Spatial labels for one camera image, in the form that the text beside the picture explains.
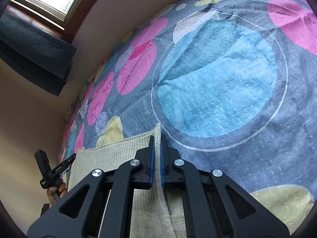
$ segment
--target metal rivet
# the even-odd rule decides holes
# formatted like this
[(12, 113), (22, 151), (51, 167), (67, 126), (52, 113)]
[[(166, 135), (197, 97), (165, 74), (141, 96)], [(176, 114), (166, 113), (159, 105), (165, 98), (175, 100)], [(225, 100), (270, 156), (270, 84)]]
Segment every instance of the metal rivet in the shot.
[(174, 164), (177, 166), (182, 166), (184, 163), (185, 163), (184, 160), (181, 160), (181, 159), (176, 159), (174, 161)]
[(219, 169), (215, 169), (212, 171), (213, 176), (220, 177), (222, 176), (222, 171)]
[(92, 175), (94, 177), (98, 177), (98, 176), (101, 176), (102, 174), (102, 171), (100, 169), (95, 169), (93, 172), (92, 172)]
[(132, 166), (137, 166), (137, 165), (139, 165), (139, 164), (140, 164), (140, 161), (137, 160), (137, 159), (132, 159), (132, 160), (130, 161), (130, 165), (132, 165)]

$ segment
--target bed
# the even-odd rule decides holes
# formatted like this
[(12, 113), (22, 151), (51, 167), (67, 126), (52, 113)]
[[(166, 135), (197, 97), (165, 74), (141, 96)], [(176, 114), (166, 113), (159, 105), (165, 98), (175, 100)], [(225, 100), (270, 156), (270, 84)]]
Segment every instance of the bed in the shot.
[(317, 196), (316, 69), (306, 0), (177, 0), (86, 82), (59, 161), (110, 142), (111, 130), (127, 138), (159, 122), (183, 159), (223, 170), (261, 202), (279, 196), (270, 210), (288, 205), (301, 222)]

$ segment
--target wall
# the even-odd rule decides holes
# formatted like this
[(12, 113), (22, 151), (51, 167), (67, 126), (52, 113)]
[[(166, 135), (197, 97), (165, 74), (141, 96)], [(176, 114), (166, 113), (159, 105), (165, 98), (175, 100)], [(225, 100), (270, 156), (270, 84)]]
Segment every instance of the wall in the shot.
[(37, 86), (12, 76), (16, 85), (61, 113), (72, 101), (93, 70), (122, 38), (175, 0), (98, 0), (80, 27), (73, 45), (78, 48), (61, 94), (55, 97)]
[(47, 152), (56, 165), (64, 116), (28, 95), (4, 74), (0, 61), (0, 198), (26, 233), (48, 202), (34, 152)]

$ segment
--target white circle outline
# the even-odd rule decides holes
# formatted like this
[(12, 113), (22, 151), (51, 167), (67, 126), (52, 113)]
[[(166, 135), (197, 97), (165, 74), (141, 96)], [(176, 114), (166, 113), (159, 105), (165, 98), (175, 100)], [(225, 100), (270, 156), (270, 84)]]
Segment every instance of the white circle outline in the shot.
[(151, 106), (152, 106), (152, 110), (153, 110), (153, 113), (154, 113), (156, 119), (157, 119), (158, 122), (162, 125), (162, 128), (166, 131), (166, 133), (170, 136), (170, 138), (171, 138), (172, 140), (174, 140), (177, 144), (179, 144), (179, 145), (181, 145), (181, 146), (183, 146), (183, 147), (185, 147), (185, 148), (187, 148), (187, 149), (191, 149), (191, 150), (195, 150), (195, 151), (202, 151), (202, 152), (217, 152), (217, 151), (222, 151), (222, 150), (226, 150), (226, 149), (231, 149), (231, 148), (234, 148), (234, 147), (236, 147), (236, 146), (239, 146), (239, 145), (241, 145), (241, 144), (243, 144), (243, 143), (245, 143), (245, 142), (251, 140), (251, 139), (254, 138), (256, 135), (258, 135), (261, 131), (263, 131), (263, 129), (264, 129), (265, 127), (268, 126), (268, 124), (269, 124), (269, 123), (273, 120), (273, 118), (277, 115), (277, 113), (278, 113), (279, 109), (281, 108), (282, 103), (283, 103), (283, 101), (284, 101), (284, 99), (285, 99), (286, 91), (287, 91), (287, 86), (288, 86), (288, 66), (287, 66), (287, 62), (286, 62), (286, 57), (285, 57), (285, 54), (283, 53), (283, 50), (282, 50), (281, 45), (280, 45), (279, 42), (276, 40), (276, 38), (275, 38), (267, 29), (261, 28), (260, 26), (258, 26), (258, 25), (254, 24), (254, 23), (252, 23), (252, 22), (250, 22), (250, 21), (248, 21), (248, 20), (245, 20), (245, 19), (239, 17), (238, 15), (228, 14), (228, 13), (220, 13), (220, 12), (218, 12), (218, 14), (226, 14), (226, 15), (229, 15), (229, 16), (238, 17), (238, 18), (240, 18), (241, 20), (244, 20), (244, 21), (250, 23), (251, 25), (254, 25), (254, 26), (256, 26), (256, 27), (258, 27), (258, 28), (260, 28), (260, 29), (263, 29), (263, 30), (266, 30), (266, 31), (267, 31), (267, 33), (276, 41), (276, 43), (278, 44), (278, 46), (279, 46), (279, 48), (280, 48), (280, 50), (281, 50), (281, 52), (282, 52), (282, 55), (283, 55), (283, 58), (284, 58), (284, 61), (285, 61), (285, 67), (286, 67), (286, 84), (285, 84), (285, 89), (284, 89), (284, 94), (283, 94), (282, 100), (280, 101), (280, 103), (279, 103), (277, 109), (275, 110), (275, 112), (273, 113), (273, 115), (271, 116), (271, 118), (270, 118), (260, 129), (258, 129), (256, 132), (254, 132), (254, 133), (253, 133), (252, 135), (250, 135), (249, 137), (247, 137), (247, 138), (245, 138), (244, 140), (241, 140), (241, 141), (239, 141), (239, 142), (237, 142), (237, 143), (234, 143), (234, 144), (232, 144), (232, 145), (225, 146), (225, 147), (221, 147), (221, 148), (216, 148), (216, 149), (200, 149), (200, 148), (195, 148), (195, 147), (187, 146), (187, 145), (185, 145), (185, 144), (179, 142), (178, 140), (176, 140), (176, 139), (168, 132), (168, 130), (164, 127), (164, 125), (163, 125), (163, 124), (161, 123), (161, 121), (159, 120), (159, 118), (158, 118), (158, 116), (156, 115), (156, 112), (155, 112), (155, 110), (154, 110), (154, 107), (153, 107), (153, 89), (154, 89), (154, 80), (153, 80), (153, 79), (154, 79), (154, 74), (155, 74), (156, 68), (157, 68), (157, 66), (159, 65), (159, 63), (160, 63), (160, 61), (161, 61), (163, 55), (165, 54), (166, 50), (173, 44), (173, 42), (172, 42), (172, 43), (165, 49), (165, 51), (163, 52), (163, 54), (162, 54), (160, 60), (158, 61), (157, 65), (156, 65), (156, 67), (155, 67), (155, 69), (154, 69), (154, 72), (153, 72), (153, 76), (152, 76), (152, 90), (151, 90)]

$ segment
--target hand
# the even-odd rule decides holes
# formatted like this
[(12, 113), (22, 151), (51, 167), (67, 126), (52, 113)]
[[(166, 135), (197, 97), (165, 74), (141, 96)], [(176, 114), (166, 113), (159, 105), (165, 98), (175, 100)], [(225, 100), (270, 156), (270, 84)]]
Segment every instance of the hand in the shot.
[[(61, 193), (60, 198), (65, 196), (67, 193), (66, 183), (64, 183), (63, 179), (60, 178), (61, 185), (58, 187), (58, 191)], [(46, 194), (50, 201), (50, 208), (57, 202), (53, 196), (53, 193), (56, 192), (56, 186), (50, 187), (47, 189)]]

